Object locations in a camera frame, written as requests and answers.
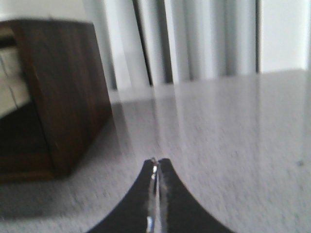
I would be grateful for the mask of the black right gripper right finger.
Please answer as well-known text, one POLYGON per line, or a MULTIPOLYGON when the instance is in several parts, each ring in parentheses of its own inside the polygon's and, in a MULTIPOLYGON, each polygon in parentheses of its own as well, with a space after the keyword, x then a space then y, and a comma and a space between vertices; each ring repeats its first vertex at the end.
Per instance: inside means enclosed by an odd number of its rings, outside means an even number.
POLYGON ((207 212, 180 180, 170 159, 158 162, 160 222, 163 233, 231 233, 207 212))

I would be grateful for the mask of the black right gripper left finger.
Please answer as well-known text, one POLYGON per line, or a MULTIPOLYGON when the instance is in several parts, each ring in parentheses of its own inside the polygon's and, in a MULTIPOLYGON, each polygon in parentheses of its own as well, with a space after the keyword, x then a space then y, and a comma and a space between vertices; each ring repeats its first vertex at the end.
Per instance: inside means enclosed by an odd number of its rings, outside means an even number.
POLYGON ((145 160, 118 205, 90 233, 153 233, 156 221, 157 161, 145 160))

